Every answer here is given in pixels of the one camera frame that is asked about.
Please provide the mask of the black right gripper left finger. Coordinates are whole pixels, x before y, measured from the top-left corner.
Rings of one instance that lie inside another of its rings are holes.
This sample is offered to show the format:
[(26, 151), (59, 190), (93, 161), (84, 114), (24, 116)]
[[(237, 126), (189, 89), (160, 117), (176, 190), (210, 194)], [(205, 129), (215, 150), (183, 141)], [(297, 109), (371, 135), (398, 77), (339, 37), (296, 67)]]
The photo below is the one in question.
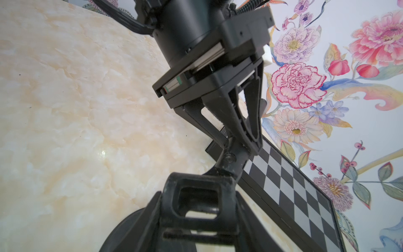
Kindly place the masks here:
[(150, 200), (130, 231), (129, 252), (161, 252), (162, 248), (162, 192)]

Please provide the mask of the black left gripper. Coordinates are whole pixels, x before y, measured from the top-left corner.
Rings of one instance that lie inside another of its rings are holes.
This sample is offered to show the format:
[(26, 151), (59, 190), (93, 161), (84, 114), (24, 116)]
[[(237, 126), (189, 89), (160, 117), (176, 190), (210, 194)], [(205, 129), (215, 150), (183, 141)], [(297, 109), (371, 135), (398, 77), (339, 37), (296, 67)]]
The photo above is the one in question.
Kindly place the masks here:
[(253, 155), (262, 148), (261, 90), (244, 91), (247, 119), (238, 91), (261, 75), (274, 25), (271, 9), (255, 5), (232, 9), (225, 1), (166, 1), (153, 14), (153, 37), (170, 67), (153, 85), (156, 95), (224, 148), (227, 138), (201, 113), (206, 106)]

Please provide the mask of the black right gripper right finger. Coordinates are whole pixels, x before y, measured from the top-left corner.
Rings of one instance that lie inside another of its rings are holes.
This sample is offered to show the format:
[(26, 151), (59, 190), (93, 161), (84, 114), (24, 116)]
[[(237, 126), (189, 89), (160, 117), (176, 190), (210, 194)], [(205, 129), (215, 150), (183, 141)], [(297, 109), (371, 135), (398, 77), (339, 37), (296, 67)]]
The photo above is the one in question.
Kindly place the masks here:
[(236, 252), (282, 252), (252, 209), (236, 192), (237, 222), (239, 231), (235, 239)]

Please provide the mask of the black round disc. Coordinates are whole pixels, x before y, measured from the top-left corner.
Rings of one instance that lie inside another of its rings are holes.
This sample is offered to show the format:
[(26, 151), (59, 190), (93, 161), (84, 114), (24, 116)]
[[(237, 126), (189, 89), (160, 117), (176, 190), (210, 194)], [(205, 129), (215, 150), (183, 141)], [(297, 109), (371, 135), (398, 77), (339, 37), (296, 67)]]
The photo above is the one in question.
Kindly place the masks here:
[(116, 228), (110, 233), (105, 242), (100, 248), (101, 252), (128, 252), (127, 241), (129, 240), (129, 234), (133, 228), (135, 222), (142, 214), (143, 209), (140, 209), (128, 217), (116, 226)]

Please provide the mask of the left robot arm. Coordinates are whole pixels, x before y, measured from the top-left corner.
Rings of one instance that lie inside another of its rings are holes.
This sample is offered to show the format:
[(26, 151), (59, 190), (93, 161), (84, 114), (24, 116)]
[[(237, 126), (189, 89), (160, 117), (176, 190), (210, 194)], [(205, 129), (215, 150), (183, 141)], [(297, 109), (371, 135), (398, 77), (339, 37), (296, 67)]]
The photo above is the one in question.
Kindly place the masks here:
[(140, 35), (152, 36), (170, 69), (154, 85), (175, 113), (224, 147), (234, 137), (250, 153), (262, 147), (264, 46), (271, 9), (251, 1), (136, 1), (137, 18), (108, 1), (96, 5)]

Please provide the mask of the black white chessboard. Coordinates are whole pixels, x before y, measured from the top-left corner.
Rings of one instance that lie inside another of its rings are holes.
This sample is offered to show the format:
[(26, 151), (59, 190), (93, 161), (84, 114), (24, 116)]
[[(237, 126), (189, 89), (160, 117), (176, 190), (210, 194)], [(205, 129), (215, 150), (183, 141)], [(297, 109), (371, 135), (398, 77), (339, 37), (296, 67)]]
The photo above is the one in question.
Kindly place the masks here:
[(330, 199), (267, 138), (238, 184), (302, 251), (345, 251)]

